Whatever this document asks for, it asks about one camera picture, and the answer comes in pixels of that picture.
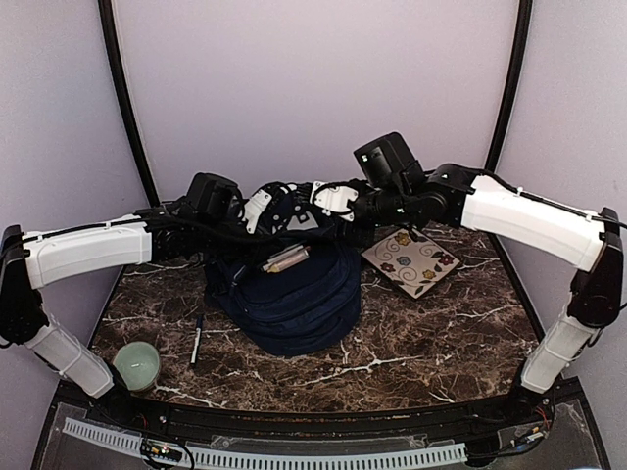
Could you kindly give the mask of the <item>black whiteboard marker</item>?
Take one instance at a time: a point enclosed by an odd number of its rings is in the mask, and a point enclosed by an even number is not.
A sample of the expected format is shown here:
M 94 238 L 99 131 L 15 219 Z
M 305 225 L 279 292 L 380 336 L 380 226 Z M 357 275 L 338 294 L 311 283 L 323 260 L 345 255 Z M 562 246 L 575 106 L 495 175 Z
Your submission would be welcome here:
M 290 247 L 287 247 L 286 249 L 284 249 L 283 251 L 275 254 L 274 256 L 270 257 L 265 264 L 263 265 L 263 269 L 264 270 L 268 270 L 269 267 L 271 265 L 273 265 L 276 262 L 279 262 L 283 259 L 289 258 L 290 256 L 292 256 L 295 253 L 300 252 L 301 250 L 306 250 L 307 247 L 303 244 L 296 244 L 296 245 L 292 245 Z

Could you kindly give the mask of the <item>pink translucent glue bottle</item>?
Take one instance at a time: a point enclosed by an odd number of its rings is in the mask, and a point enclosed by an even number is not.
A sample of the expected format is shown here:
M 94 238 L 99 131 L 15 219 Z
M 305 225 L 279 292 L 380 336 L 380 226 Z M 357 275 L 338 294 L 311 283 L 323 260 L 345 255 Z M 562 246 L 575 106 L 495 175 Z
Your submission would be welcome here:
M 309 252 L 307 250 L 301 250 L 299 252 L 295 252 L 287 258 L 279 260 L 273 263 L 266 271 L 268 273 L 279 273 L 282 272 L 300 262 L 303 262 L 309 257 Z

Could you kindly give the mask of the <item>navy blue student backpack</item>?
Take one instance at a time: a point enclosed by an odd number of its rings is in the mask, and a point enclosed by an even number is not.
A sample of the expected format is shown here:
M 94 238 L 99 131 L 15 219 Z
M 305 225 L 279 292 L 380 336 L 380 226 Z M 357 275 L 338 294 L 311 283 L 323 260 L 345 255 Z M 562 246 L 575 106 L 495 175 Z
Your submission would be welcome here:
M 268 183 L 243 205 L 239 225 L 249 235 L 275 236 L 280 251 L 206 253 L 205 302 L 218 306 L 267 353 L 298 356 L 339 343 L 360 319 L 361 259 L 342 237 L 347 220 L 310 201 L 310 183 Z M 282 272 L 265 262 L 303 244 L 309 257 Z

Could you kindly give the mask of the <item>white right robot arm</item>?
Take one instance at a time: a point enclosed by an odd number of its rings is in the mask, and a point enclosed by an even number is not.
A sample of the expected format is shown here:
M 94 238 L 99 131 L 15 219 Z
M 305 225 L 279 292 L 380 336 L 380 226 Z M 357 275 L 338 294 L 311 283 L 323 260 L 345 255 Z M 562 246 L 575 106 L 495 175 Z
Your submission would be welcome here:
M 352 181 L 340 191 L 349 220 L 368 225 L 423 226 L 493 233 L 568 261 L 576 269 L 568 304 L 526 359 L 520 388 L 505 397 L 500 415 L 519 425 L 584 345 L 619 315 L 624 256 L 614 211 L 600 213 L 528 193 L 485 170 L 443 164 L 407 188 L 374 188 Z

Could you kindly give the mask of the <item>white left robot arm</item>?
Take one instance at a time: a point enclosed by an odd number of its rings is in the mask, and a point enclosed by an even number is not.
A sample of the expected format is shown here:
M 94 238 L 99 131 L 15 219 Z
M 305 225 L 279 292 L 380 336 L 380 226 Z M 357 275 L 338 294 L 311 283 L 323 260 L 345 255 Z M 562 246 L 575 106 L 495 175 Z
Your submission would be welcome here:
M 23 346 L 99 400 L 118 427 L 138 418 L 137 403 L 114 368 L 84 344 L 79 327 L 66 327 L 80 307 L 80 326 L 95 321 L 96 301 L 127 265 L 154 263 L 216 249 L 254 249 L 264 236 L 237 233 L 167 213 L 147 210 L 52 231 L 8 227 L 1 241 L 1 345 Z

